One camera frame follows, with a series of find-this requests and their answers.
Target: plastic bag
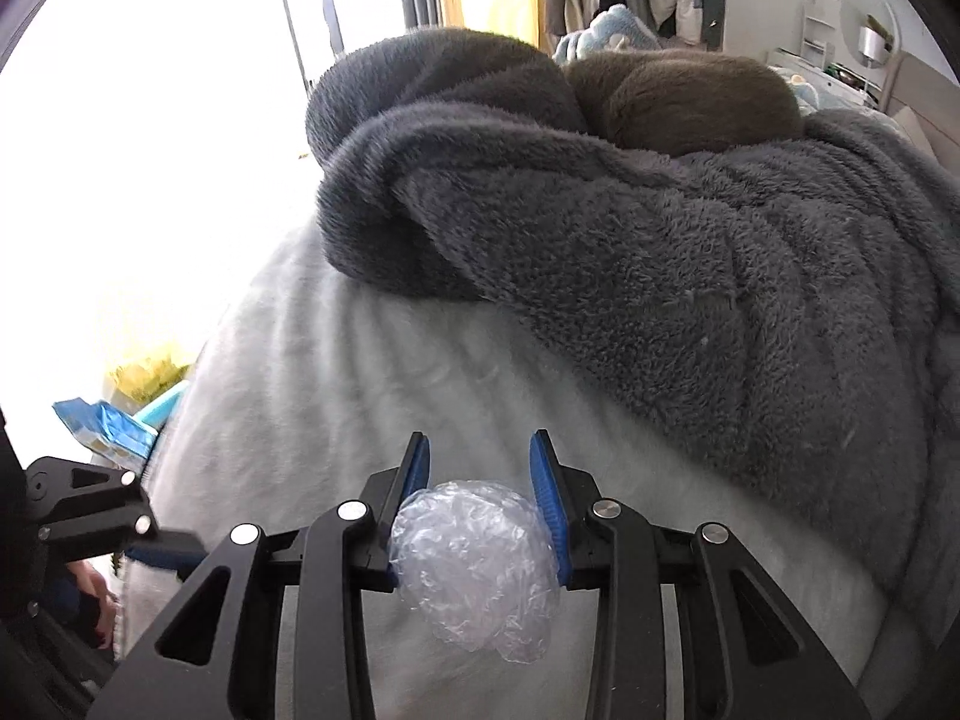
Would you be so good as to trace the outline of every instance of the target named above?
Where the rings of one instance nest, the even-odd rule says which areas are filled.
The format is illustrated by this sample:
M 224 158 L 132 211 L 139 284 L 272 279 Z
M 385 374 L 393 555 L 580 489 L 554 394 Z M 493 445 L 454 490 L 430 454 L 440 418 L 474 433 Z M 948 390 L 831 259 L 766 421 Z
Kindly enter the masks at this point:
M 54 412 L 81 445 L 122 469 L 143 473 L 157 431 L 101 400 L 61 400 Z
M 448 482 L 411 495 L 391 531 L 400 596 L 438 638 L 529 664 L 560 603 L 557 559 L 536 505 L 504 485 Z

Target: crumpled plastic wrap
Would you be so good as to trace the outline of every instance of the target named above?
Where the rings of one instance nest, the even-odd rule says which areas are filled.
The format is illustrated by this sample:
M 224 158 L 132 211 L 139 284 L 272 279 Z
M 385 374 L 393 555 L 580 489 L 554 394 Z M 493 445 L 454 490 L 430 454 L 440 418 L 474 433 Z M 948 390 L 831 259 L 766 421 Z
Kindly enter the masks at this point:
M 438 638 L 529 664 L 560 603 L 557 558 L 536 505 L 504 485 L 448 482 L 400 507 L 390 563 L 400 596 Z

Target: gray fleece blanket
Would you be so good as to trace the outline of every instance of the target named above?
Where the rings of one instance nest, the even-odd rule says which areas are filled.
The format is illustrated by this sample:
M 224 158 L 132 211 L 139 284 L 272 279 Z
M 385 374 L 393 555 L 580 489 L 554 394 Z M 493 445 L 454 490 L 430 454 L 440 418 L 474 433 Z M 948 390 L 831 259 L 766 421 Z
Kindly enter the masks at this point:
M 547 57 L 466 30 L 349 55 L 307 132 L 336 269 L 508 309 L 939 642 L 960 604 L 960 191 L 938 166 L 833 112 L 798 141 L 621 151 Z

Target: blue gripper pad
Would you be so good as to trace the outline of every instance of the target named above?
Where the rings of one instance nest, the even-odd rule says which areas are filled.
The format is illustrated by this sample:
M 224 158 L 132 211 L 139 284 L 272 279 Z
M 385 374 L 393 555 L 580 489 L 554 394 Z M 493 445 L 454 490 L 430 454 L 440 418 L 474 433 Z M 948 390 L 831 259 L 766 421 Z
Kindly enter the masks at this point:
M 124 555 L 130 560 L 136 560 L 142 562 L 143 565 L 149 565 L 151 568 L 159 568 L 163 571 L 193 570 L 203 561 L 203 558 L 199 555 L 190 557 L 172 550 L 142 545 L 131 547 L 124 552 Z
M 400 503 L 413 495 L 417 490 L 423 490 L 430 481 L 430 442 L 426 436 L 421 437 L 414 450 L 414 459 L 403 482 L 403 493 Z
M 560 502 L 557 480 L 550 469 L 549 457 L 541 438 L 534 433 L 530 440 L 530 481 L 534 485 L 536 505 L 541 510 L 550 529 L 553 551 L 557 555 L 557 579 L 565 586 L 570 578 L 569 533 L 566 526 L 566 514 Z

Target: white blanket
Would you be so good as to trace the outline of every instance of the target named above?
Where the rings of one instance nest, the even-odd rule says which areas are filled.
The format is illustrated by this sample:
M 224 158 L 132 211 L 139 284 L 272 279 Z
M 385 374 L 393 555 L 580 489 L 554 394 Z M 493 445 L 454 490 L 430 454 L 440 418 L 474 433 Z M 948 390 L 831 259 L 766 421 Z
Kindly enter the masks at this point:
M 158 450 L 152 504 L 162 526 L 192 529 L 209 547 L 238 522 L 291 530 L 397 464 L 414 430 L 430 437 L 433 483 L 488 479 L 529 495 L 527 447 L 541 427 L 562 463 L 587 469 L 602 493 L 651 522 L 730 525 L 852 680 L 864 674 L 887 618 L 896 663 L 864 678 L 867 698 L 883 707 L 901 689 L 915 634 L 903 624 L 890 632 L 888 604 L 866 570 L 680 455 L 497 309 L 395 298 L 333 271 L 312 220 L 280 246 L 205 346 Z M 172 577 L 131 567 L 123 646 L 175 590 Z M 434 640 L 395 594 L 365 600 L 380 720 L 584 716 L 593 593 L 565 593 L 546 658 L 527 666 Z M 288 631 L 291 619 L 285 610 Z M 290 643 L 281 635 L 278 717 L 290 716 Z M 668 712 L 679 718 L 680 666 L 668 649 Z

